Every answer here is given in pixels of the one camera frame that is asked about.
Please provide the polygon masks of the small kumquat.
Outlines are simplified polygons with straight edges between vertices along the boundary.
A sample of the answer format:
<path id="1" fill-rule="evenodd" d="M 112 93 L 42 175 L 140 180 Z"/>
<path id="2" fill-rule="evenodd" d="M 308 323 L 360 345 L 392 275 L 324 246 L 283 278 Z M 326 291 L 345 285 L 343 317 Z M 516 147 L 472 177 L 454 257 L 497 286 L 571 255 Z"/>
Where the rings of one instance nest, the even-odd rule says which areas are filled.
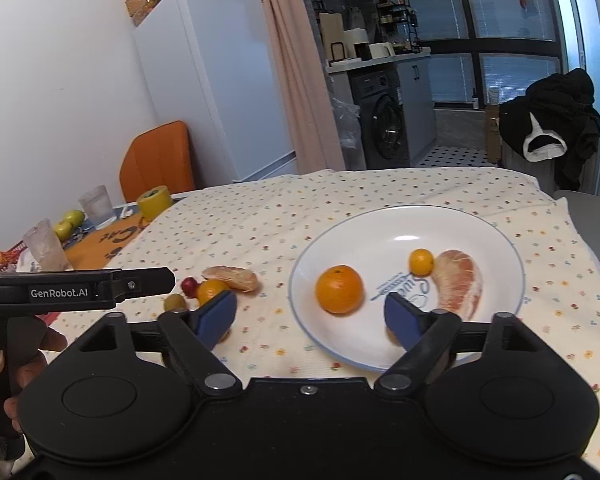
<path id="1" fill-rule="evenodd" d="M 197 288 L 196 299 L 198 300 L 198 304 L 202 307 L 226 290 L 230 290 L 230 286 L 221 280 L 216 280 L 215 278 L 212 278 L 212 280 L 205 280 L 201 282 Z"/>
<path id="2" fill-rule="evenodd" d="M 434 270 L 434 255 L 425 248 L 415 249 L 408 257 L 408 268 L 411 274 L 426 278 Z"/>

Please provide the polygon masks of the white plate blue rim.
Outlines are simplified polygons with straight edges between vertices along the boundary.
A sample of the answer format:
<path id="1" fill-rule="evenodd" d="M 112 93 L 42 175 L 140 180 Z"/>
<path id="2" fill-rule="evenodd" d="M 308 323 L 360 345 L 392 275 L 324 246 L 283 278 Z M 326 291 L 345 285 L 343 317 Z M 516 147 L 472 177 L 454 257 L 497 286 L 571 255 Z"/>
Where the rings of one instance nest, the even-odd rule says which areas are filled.
<path id="1" fill-rule="evenodd" d="M 364 212 L 332 226 L 302 252 L 289 278 L 289 301 L 302 330 L 337 361 L 383 372 L 403 354 L 387 332 L 384 303 L 397 292 L 415 307 L 438 305 L 431 278 L 408 268 L 415 249 L 434 256 L 466 252 L 482 274 L 482 296 L 472 322 L 496 312 L 517 313 L 524 299 L 524 265 L 509 239 L 491 223 L 467 212 L 432 205 L 405 205 Z M 332 266 L 350 266 L 362 278 L 361 307 L 346 315 L 323 310 L 315 283 Z"/>

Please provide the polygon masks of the large orange front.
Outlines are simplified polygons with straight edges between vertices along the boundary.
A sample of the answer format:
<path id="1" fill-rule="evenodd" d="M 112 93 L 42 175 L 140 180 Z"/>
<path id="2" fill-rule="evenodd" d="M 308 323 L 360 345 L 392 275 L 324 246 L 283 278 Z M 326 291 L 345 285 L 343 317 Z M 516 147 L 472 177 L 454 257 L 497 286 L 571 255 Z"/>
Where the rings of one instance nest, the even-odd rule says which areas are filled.
<path id="1" fill-rule="evenodd" d="M 365 290 L 360 274 L 350 266 L 332 266 L 315 283 L 315 298 L 320 307 L 334 315 L 352 313 L 361 307 Z"/>

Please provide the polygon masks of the red jujube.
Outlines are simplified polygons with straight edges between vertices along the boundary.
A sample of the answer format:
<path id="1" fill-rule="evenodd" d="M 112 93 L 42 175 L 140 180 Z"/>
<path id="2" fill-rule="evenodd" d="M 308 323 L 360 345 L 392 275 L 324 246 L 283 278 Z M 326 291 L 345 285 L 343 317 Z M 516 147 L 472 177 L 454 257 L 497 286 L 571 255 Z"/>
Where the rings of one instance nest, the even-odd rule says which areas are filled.
<path id="1" fill-rule="evenodd" d="M 197 295 L 198 282 L 194 278 L 184 278 L 181 281 L 181 291 L 188 298 L 195 298 Z"/>

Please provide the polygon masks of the cardboard box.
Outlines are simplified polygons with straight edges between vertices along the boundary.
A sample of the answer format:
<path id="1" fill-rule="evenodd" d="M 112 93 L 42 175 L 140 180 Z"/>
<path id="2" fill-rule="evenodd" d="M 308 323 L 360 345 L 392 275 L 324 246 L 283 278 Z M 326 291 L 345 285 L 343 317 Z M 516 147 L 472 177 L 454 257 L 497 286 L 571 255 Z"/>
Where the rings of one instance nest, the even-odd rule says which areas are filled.
<path id="1" fill-rule="evenodd" d="M 497 105 L 486 106 L 486 159 L 492 164 L 501 160 L 501 136 L 498 128 L 500 110 Z"/>

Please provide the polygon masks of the grey chair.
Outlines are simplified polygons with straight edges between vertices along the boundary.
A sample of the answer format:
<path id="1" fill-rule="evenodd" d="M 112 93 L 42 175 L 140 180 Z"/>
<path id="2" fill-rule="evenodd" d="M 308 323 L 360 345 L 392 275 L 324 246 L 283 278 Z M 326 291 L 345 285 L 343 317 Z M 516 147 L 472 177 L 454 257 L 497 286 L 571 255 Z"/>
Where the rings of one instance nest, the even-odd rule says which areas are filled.
<path id="1" fill-rule="evenodd" d="M 559 190 L 554 199 L 565 198 L 576 229 L 600 262 L 600 196 Z"/>

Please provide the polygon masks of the clear water glass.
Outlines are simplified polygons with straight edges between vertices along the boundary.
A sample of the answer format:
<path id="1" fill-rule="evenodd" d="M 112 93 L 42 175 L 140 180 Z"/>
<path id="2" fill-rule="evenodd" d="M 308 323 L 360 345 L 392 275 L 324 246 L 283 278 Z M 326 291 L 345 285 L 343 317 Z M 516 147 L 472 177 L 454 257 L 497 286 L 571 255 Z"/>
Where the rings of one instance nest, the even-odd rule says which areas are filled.
<path id="1" fill-rule="evenodd" d="M 96 230 L 105 229 L 117 220 L 105 185 L 96 186 L 84 193 L 79 198 L 79 203 Z"/>

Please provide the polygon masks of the yellow tape roll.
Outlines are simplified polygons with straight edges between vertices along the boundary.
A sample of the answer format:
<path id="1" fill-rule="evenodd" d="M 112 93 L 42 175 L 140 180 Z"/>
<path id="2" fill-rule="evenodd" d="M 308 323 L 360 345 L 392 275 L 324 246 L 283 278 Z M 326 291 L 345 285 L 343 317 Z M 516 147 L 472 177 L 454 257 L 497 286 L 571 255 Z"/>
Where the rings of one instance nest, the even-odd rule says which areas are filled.
<path id="1" fill-rule="evenodd" d="M 173 198 L 165 185 L 158 185 L 143 193 L 136 202 L 142 217 L 151 222 L 173 205 Z"/>

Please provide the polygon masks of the white refrigerator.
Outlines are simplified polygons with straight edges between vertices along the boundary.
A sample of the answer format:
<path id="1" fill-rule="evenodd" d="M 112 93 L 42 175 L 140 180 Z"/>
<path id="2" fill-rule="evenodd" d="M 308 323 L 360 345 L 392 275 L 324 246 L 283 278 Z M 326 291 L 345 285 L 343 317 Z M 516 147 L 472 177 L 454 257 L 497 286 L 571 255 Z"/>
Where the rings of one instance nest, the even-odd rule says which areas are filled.
<path id="1" fill-rule="evenodd" d="M 296 174 L 261 0 L 161 0 L 134 32 L 159 122 L 184 122 L 202 185 Z"/>

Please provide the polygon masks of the green apple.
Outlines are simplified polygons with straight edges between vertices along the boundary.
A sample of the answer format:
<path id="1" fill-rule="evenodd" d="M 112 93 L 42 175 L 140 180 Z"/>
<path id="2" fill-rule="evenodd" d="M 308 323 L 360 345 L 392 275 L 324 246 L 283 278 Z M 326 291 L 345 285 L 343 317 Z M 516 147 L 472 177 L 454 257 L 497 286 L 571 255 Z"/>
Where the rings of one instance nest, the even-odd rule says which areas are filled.
<path id="1" fill-rule="evenodd" d="M 53 225 L 53 231 L 61 243 L 65 243 L 73 236 L 74 226 L 70 221 L 61 220 Z"/>
<path id="2" fill-rule="evenodd" d="M 64 214 L 62 220 L 70 223 L 73 229 L 77 229 L 80 226 L 82 226 L 85 220 L 85 214 L 82 210 L 79 209 L 69 210 Z"/>

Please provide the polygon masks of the large pomelo segment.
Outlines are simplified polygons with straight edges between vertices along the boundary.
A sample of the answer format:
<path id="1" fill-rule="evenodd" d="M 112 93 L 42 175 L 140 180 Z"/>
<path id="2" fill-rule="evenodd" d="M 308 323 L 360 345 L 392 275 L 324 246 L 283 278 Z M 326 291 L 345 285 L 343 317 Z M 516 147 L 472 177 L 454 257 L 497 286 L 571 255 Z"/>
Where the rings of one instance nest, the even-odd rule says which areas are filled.
<path id="1" fill-rule="evenodd" d="M 475 260 L 458 249 L 446 250 L 434 260 L 431 278 L 437 287 L 438 308 L 470 321 L 482 296 L 482 274 Z"/>

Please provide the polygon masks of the green-brown longan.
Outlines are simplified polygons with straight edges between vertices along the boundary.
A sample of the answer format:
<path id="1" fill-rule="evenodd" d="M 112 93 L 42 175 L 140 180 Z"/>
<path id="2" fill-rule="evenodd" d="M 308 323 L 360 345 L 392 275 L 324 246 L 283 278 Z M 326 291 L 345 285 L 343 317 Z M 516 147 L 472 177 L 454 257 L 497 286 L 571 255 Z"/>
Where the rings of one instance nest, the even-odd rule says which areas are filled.
<path id="1" fill-rule="evenodd" d="M 188 311 L 189 307 L 186 299 L 180 294 L 171 294 L 163 300 L 163 310 L 166 312 Z"/>

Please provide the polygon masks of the white kettle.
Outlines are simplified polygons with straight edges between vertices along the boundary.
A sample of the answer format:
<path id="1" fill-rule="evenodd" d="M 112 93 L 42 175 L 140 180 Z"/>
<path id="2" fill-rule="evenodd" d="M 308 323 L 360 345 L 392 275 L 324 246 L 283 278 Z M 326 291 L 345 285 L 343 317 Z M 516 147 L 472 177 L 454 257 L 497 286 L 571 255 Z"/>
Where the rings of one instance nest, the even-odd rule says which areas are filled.
<path id="1" fill-rule="evenodd" d="M 396 54 L 391 42 L 375 42 L 370 44 L 370 55 L 373 60 L 378 60 L 378 58 L 392 58 Z"/>

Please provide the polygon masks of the pink curtain left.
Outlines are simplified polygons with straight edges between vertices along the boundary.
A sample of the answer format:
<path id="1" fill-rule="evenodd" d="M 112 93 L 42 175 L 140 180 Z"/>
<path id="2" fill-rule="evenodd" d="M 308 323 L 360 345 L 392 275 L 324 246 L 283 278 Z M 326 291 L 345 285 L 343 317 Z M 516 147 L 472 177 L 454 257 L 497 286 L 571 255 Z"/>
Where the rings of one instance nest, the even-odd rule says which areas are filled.
<path id="1" fill-rule="evenodd" d="M 302 174 L 343 170 L 324 64 L 306 0 L 262 0 L 292 146 Z"/>

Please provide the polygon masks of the small pomelo segment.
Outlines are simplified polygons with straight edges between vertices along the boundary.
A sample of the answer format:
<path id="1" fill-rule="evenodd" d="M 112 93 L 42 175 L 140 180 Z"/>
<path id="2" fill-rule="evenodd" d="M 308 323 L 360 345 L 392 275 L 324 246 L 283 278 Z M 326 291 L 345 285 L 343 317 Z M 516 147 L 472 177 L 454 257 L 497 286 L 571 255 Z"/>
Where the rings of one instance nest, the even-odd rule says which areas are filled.
<path id="1" fill-rule="evenodd" d="M 209 266 L 202 271 L 206 280 L 219 280 L 241 292 L 255 292 L 260 282 L 257 274 L 239 266 Z"/>

